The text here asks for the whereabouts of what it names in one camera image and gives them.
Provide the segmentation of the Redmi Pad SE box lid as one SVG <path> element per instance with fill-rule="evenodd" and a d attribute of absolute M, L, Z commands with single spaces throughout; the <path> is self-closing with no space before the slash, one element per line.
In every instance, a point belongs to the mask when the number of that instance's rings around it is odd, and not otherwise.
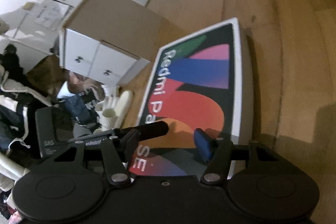
<path fill-rule="evenodd" d="M 169 132 L 141 141 L 129 170 L 143 176 L 200 177 L 211 140 L 249 143 L 253 101 L 251 56 L 237 18 L 166 44 L 155 59 L 137 123 L 164 121 Z"/>

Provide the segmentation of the dark printed clothing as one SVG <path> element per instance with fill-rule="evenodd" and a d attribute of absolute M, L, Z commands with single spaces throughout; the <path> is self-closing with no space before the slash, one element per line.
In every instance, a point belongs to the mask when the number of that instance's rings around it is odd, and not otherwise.
<path fill-rule="evenodd" d="M 69 71 L 56 98 L 78 124 L 88 126 L 97 123 L 95 107 L 105 99 L 105 92 L 100 82 Z"/>

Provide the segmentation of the white slipper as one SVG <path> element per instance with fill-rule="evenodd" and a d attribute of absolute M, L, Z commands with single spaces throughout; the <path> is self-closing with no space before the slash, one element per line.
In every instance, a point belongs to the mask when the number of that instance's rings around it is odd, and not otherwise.
<path fill-rule="evenodd" d="M 113 98 L 106 96 L 103 101 L 98 102 L 94 107 L 98 115 L 98 122 L 103 131 L 113 129 L 116 124 L 117 114 L 112 106 Z"/>

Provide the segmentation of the cream slipper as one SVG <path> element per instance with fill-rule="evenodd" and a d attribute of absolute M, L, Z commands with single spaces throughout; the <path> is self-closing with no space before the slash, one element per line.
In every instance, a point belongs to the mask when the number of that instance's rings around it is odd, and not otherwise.
<path fill-rule="evenodd" d="M 112 97 L 113 98 L 113 106 L 112 108 L 117 114 L 117 121 L 114 126 L 114 128 L 120 128 L 120 126 L 123 123 L 124 118 L 127 115 L 127 112 L 129 111 L 132 99 L 133 99 L 133 92 L 126 90 L 122 92 L 122 94 L 119 97 Z M 97 129 L 94 130 L 95 133 L 103 132 L 101 129 L 101 125 Z"/>

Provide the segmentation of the white drawer cabinet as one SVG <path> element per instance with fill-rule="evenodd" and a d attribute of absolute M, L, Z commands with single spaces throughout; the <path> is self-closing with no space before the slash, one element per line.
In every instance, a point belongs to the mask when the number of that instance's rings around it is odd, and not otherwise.
<path fill-rule="evenodd" d="M 108 86 L 125 86 L 183 36 L 176 24 L 132 0 L 82 0 L 59 35 L 60 66 Z"/>

